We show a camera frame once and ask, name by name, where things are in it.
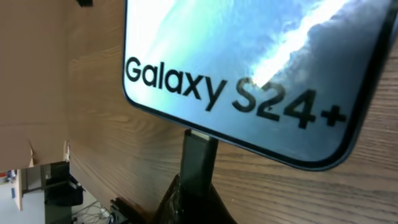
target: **tabletop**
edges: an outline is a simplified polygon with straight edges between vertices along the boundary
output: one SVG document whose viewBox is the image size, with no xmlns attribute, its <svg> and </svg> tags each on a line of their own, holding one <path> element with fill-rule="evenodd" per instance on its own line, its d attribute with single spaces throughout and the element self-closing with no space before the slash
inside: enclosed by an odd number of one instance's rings
<svg viewBox="0 0 398 224">
<path fill-rule="evenodd" d="M 68 1 L 71 173 L 101 203 L 150 217 L 179 172 L 184 128 L 133 108 L 122 87 L 124 1 Z M 398 45 L 353 153 L 306 172 L 221 142 L 213 184 L 238 223 L 398 223 Z"/>
</svg>

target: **plus sign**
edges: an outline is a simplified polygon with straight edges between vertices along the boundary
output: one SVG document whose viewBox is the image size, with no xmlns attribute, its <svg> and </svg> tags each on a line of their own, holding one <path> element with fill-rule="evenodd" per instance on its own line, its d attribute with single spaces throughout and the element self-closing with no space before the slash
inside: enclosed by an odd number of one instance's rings
<svg viewBox="0 0 398 224">
<path fill-rule="evenodd" d="M 345 122 L 347 117 L 345 115 L 340 114 L 340 107 L 333 105 L 329 111 L 322 111 L 321 117 L 328 118 L 328 126 L 334 127 L 336 121 Z"/>
</svg>

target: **desk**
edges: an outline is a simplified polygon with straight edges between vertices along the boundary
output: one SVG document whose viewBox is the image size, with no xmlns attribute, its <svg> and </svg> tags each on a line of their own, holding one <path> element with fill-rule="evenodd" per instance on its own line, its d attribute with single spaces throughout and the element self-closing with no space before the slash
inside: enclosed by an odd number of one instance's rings
<svg viewBox="0 0 398 224">
<path fill-rule="evenodd" d="M 101 203 L 153 213 L 179 171 L 184 128 L 133 108 L 122 91 L 124 1 L 68 1 L 71 173 Z M 289 168 L 220 143 L 213 183 L 238 223 L 398 222 L 398 45 L 349 159 Z"/>
</svg>

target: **brown wall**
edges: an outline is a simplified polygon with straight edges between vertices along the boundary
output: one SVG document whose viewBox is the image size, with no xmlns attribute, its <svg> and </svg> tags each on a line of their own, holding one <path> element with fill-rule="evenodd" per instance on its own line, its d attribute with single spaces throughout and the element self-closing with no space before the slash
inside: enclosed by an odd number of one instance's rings
<svg viewBox="0 0 398 224">
<path fill-rule="evenodd" d="M 67 139 L 64 0 L 0 1 L 0 170 L 61 161 Z"/>
</svg>

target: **wooden table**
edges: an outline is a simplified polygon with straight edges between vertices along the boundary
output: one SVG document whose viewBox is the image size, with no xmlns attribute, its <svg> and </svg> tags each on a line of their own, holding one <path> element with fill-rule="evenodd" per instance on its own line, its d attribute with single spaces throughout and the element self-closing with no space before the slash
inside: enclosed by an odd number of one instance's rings
<svg viewBox="0 0 398 224">
<path fill-rule="evenodd" d="M 124 1 L 68 1 L 71 173 L 102 203 L 153 213 L 178 173 L 184 129 L 133 108 L 122 91 Z M 398 222 L 398 46 L 349 159 L 289 168 L 221 143 L 213 183 L 238 223 Z"/>
</svg>

